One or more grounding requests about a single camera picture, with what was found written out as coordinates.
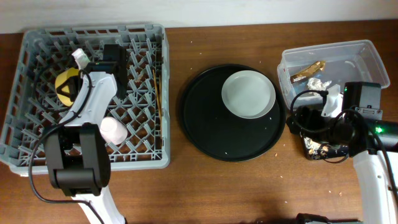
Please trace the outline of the grey dishwasher rack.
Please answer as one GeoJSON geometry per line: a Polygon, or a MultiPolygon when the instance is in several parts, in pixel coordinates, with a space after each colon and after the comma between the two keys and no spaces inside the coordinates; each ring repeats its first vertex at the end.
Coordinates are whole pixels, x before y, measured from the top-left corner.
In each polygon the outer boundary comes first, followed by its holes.
{"type": "Polygon", "coordinates": [[[59,73],[73,66],[70,54],[83,49],[90,60],[103,56],[106,44],[127,52],[127,93],[113,98],[106,115],[122,122],[127,138],[109,143],[106,150],[113,171],[162,169],[170,162],[169,43],[159,24],[43,28],[27,31],[13,76],[9,101],[4,105],[1,127],[1,162],[23,177],[28,167],[46,174],[45,154],[37,145],[47,126],[57,124],[67,107],[55,92],[59,73]],[[162,76],[162,135],[152,69],[162,76]]]}

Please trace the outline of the black rectangular bin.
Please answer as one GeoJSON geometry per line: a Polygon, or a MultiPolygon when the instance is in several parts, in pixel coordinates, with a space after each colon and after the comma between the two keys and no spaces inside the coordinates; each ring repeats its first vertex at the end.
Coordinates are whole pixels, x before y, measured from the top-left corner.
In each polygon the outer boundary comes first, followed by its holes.
{"type": "Polygon", "coordinates": [[[336,164],[349,158],[348,146],[338,144],[330,133],[308,133],[301,131],[300,139],[304,156],[311,161],[324,160],[336,164]]]}

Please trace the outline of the white tissue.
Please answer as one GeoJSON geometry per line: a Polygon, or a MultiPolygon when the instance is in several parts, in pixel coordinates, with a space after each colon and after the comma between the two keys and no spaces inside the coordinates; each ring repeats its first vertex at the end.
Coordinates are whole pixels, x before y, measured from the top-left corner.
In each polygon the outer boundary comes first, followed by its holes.
{"type": "Polygon", "coordinates": [[[307,88],[308,90],[325,91],[330,84],[331,81],[322,82],[318,78],[310,78],[307,83],[307,88]]]}

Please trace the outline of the pink cup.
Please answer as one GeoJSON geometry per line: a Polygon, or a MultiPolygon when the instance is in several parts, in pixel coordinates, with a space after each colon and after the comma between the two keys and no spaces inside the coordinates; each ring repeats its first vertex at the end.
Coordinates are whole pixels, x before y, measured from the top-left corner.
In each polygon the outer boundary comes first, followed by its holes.
{"type": "Polygon", "coordinates": [[[104,117],[99,130],[106,143],[120,145],[127,138],[127,128],[113,117],[104,117]]]}

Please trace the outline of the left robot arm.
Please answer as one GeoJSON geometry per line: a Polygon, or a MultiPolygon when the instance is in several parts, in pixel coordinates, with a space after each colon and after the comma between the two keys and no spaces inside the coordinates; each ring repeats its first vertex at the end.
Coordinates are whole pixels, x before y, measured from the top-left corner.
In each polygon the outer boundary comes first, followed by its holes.
{"type": "Polygon", "coordinates": [[[127,91],[127,52],[106,44],[103,56],[92,62],[82,49],[72,53],[77,67],[57,75],[55,92],[67,106],[57,125],[42,137],[53,188],[80,205],[91,223],[125,223],[108,184],[111,162],[100,126],[109,103],[127,91]]]}

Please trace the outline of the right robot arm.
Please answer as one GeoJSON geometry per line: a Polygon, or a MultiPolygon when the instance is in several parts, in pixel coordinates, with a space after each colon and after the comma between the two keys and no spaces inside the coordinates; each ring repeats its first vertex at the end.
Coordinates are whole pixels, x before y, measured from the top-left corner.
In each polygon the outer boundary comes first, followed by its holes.
{"type": "Polygon", "coordinates": [[[337,164],[352,158],[363,223],[397,223],[397,123],[382,120],[381,85],[347,82],[317,90],[323,109],[290,106],[287,125],[309,160],[337,164]]]}

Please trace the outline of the peanut shells food waste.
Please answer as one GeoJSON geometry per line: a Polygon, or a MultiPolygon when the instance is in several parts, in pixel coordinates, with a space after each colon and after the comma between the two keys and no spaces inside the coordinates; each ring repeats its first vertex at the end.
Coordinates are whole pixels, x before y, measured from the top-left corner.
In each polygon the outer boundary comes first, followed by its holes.
{"type": "Polygon", "coordinates": [[[304,148],[310,156],[324,156],[331,146],[327,143],[319,143],[311,138],[304,137],[304,148]]]}

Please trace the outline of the yellow bowl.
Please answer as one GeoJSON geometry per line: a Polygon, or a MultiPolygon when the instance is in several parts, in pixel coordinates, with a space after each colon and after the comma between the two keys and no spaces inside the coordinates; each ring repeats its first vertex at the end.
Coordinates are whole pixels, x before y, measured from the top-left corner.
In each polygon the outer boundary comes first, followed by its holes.
{"type": "Polygon", "coordinates": [[[58,99],[65,105],[71,106],[80,91],[81,78],[79,70],[70,68],[59,74],[55,80],[55,90],[58,99]]]}

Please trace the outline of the round black tray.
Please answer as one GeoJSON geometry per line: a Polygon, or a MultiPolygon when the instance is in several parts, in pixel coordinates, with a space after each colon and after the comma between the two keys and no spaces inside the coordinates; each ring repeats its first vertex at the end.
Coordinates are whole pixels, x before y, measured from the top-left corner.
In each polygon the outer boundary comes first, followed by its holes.
{"type": "Polygon", "coordinates": [[[280,139],[286,107],[280,90],[264,116],[244,119],[230,112],[221,99],[221,88],[235,72],[248,66],[224,64],[211,67],[190,81],[180,97],[180,125],[191,143],[206,155],[229,162],[247,161],[270,150],[280,139]]]}

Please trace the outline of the brown snack wrapper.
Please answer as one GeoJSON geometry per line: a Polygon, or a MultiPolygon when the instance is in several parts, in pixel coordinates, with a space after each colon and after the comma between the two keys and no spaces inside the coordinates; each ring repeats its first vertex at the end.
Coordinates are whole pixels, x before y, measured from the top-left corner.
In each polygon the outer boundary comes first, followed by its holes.
{"type": "Polygon", "coordinates": [[[317,73],[319,70],[323,71],[325,68],[326,62],[324,60],[321,61],[316,61],[309,67],[303,69],[302,71],[296,73],[295,75],[290,77],[290,82],[291,83],[296,83],[300,80],[306,79],[308,77],[311,77],[315,73],[317,73]]]}

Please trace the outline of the clear plastic bin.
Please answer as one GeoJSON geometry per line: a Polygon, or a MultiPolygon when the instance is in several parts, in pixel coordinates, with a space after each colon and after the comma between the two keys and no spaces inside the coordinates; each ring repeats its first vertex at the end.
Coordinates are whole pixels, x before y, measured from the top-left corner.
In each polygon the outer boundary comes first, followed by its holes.
{"type": "Polygon", "coordinates": [[[343,91],[347,82],[378,83],[381,88],[390,85],[390,79],[381,57],[370,40],[354,40],[331,44],[287,49],[277,67],[279,85],[286,107],[290,107],[296,94],[308,89],[308,79],[296,83],[291,76],[305,70],[315,62],[325,62],[325,68],[312,77],[330,88],[339,85],[343,91]]]}

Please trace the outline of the grey round plate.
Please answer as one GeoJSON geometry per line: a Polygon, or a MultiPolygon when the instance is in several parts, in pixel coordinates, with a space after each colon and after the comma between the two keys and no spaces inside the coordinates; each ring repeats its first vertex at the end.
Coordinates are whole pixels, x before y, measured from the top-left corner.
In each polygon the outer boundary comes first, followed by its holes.
{"type": "Polygon", "coordinates": [[[265,75],[253,70],[242,70],[226,79],[221,98],[232,114],[244,119],[256,119],[273,108],[276,90],[265,75]]]}

